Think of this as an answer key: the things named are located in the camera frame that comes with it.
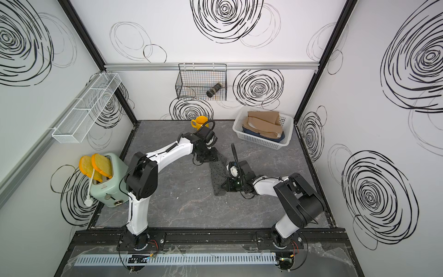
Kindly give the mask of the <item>dark perforated mat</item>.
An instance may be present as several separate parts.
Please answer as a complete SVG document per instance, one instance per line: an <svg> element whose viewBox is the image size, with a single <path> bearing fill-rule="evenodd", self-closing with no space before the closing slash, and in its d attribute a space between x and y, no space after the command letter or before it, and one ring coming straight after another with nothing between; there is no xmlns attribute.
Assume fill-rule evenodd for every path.
<svg viewBox="0 0 443 277"><path fill-rule="evenodd" d="M224 196L227 191L223 188L223 184L227 181L227 158L217 153L217 161L209 162L211 171L211 182L215 196Z"/></svg>

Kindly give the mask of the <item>blue denim skirt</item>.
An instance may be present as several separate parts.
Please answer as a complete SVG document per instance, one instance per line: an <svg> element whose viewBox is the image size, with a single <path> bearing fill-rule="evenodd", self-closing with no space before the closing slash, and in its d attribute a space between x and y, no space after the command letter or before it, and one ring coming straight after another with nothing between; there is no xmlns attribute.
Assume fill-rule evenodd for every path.
<svg viewBox="0 0 443 277"><path fill-rule="evenodd" d="M286 137L283 128L276 125L263 127L261 129L243 126L242 130L248 135L253 135L277 143L281 142Z"/></svg>

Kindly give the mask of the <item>white perforated plastic basket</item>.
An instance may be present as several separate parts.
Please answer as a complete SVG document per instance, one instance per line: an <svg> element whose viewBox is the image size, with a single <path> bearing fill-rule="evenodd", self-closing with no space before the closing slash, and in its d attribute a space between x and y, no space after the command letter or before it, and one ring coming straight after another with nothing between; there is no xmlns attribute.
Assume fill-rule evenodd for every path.
<svg viewBox="0 0 443 277"><path fill-rule="evenodd" d="M286 147L289 145L294 129L294 120L291 116L282 113L279 114L279 123L283 128L283 133L285 135L285 138L282 139L280 142L273 142L243 132L242 129L243 122L247 119L249 111L265 111L265 110L250 106L244 106L240 109L240 112L237 114L237 117L233 124L233 131L236 133L239 139L255 143L264 147L268 147L273 150L280 150L282 147Z"/></svg>

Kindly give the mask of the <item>tan brown skirt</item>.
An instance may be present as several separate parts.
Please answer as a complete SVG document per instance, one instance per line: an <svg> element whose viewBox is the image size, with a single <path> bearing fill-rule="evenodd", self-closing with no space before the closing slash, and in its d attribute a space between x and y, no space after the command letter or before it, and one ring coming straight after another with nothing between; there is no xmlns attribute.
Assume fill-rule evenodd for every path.
<svg viewBox="0 0 443 277"><path fill-rule="evenodd" d="M249 111L243 126L261 129L271 125L280 126L279 112L277 111Z"/></svg>

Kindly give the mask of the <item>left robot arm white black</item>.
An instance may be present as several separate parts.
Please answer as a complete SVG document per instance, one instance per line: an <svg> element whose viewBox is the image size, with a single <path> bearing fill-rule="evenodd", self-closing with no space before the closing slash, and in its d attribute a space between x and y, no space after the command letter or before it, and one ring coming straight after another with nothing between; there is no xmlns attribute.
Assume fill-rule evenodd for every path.
<svg viewBox="0 0 443 277"><path fill-rule="evenodd" d="M218 161L214 127L215 121L209 120L195 133L181 134L160 150L134 154L125 180L130 202L126 228L133 237L140 237L148 229L150 197L157 190L158 175L166 166L190 154L201 164Z"/></svg>

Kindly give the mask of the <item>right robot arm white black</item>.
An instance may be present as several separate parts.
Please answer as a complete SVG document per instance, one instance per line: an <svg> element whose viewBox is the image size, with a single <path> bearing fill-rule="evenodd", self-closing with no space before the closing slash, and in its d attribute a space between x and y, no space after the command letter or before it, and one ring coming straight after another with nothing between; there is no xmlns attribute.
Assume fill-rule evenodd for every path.
<svg viewBox="0 0 443 277"><path fill-rule="evenodd" d="M246 161L229 162L226 172L223 190L279 199L285 215L271 228L271 238L277 248L285 248L293 234L315 222L325 211L323 198L299 173L286 177L257 175Z"/></svg>

